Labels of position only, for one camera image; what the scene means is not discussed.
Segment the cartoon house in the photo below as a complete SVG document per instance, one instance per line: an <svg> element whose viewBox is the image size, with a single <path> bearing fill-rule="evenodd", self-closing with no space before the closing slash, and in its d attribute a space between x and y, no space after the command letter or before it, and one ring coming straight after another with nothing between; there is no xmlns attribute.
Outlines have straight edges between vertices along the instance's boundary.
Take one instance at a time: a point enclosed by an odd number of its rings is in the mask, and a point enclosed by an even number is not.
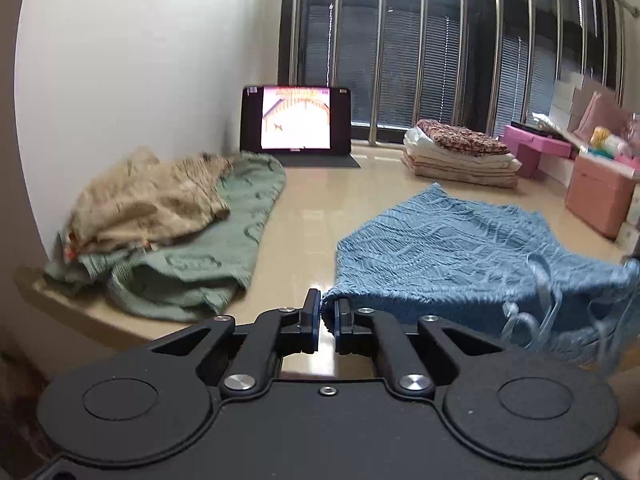
<svg viewBox="0 0 640 480"><path fill-rule="evenodd" d="M315 124L329 125L329 107L323 102L304 97L279 99L262 116L262 130L270 134L292 133L292 129Z"/></svg>

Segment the metal railing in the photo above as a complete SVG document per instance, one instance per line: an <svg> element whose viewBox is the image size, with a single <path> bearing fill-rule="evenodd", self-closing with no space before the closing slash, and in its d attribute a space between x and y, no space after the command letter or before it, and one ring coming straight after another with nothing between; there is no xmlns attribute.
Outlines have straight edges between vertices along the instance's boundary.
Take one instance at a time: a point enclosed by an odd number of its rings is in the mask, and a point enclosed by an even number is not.
<svg viewBox="0 0 640 480"><path fill-rule="evenodd" d="M616 18L616 99L622 104L624 85L625 85L625 10L628 11L635 19L640 18L640 9L626 0L613 0L615 18ZM582 6L582 52L581 52L581 72L586 73L587 65L587 48L588 48L588 24L586 15L587 0L578 2ZM301 0L293 0L293 8L291 15L291 38L290 38L290 56L289 56L289 83L296 84L298 82L298 50L300 38L300 5ZM609 62L609 13L607 9L608 0L600 0L601 19L602 19L602 83L607 81L607 65ZM334 0L332 6L332 18L330 26L330 47L329 47L329 77L328 83L331 86L338 85L338 58L339 58L339 40L340 40L340 16L341 16L342 0ZM529 43L527 49L527 70L524 84L524 97L522 102L522 112L520 121L526 122L529 111L529 101L531 95L531 87L533 80L533 64L534 64L534 48L536 35L536 5L535 0L527 0L528 9L528 31ZM456 72L456 87L453 106L452 124L458 124L462 110L462 89L465 85L466 75L466 58L467 58L467 13L468 1L460 0L460 42L458 45L458 68ZM378 26L376 37L376 57L374 64L374 78L372 89L372 105L369 126L368 143L373 146L382 145L378 142L378 117L380 112L380 91L382 83L382 60L384 52L384 30L385 30L386 0L378 0ZM556 20L557 20L557 42L556 42L556 79L561 78L562 74L562 46L563 46L563 27L564 21L562 16L562 0L556 0ZM412 113L412 121L415 122L420 116L420 100L422 97L422 85L424 81L424 56L426 50L426 33L428 27L428 0L420 0L420 38L418 40L418 67L416 74L415 90L414 90L414 108ZM489 106L486 122L486 132L492 135L495 127L497 115L498 95L500 91L500 69L502 62L502 38L504 27L504 0L495 0L495 44L494 44L494 66L492 73L492 87L489 97Z"/></svg>

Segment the tablet screen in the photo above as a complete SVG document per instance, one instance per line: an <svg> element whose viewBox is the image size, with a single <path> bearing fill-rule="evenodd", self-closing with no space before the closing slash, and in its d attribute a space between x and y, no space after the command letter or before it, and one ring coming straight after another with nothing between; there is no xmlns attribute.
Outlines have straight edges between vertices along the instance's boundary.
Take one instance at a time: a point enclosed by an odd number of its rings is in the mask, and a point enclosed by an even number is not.
<svg viewBox="0 0 640 480"><path fill-rule="evenodd" d="M265 86L262 97L264 150L331 148L329 89Z"/></svg>

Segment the tablet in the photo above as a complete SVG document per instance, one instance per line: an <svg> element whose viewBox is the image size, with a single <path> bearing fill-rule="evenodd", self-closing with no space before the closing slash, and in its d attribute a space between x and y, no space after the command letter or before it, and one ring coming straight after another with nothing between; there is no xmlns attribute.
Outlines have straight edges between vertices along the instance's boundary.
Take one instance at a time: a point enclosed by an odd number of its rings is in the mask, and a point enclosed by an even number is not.
<svg viewBox="0 0 640 480"><path fill-rule="evenodd" d="M247 86L240 149L255 153L345 156L351 152L347 88Z"/></svg>

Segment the folded clothes stack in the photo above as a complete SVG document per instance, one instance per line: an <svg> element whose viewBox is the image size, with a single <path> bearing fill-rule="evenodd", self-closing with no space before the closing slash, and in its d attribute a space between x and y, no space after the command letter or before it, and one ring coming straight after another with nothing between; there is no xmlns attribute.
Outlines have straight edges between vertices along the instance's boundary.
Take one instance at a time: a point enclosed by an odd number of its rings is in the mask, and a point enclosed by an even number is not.
<svg viewBox="0 0 640 480"><path fill-rule="evenodd" d="M521 166L499 140L429 119L404 134L402 161L419 176L497 187L516 187Z"/></svg>

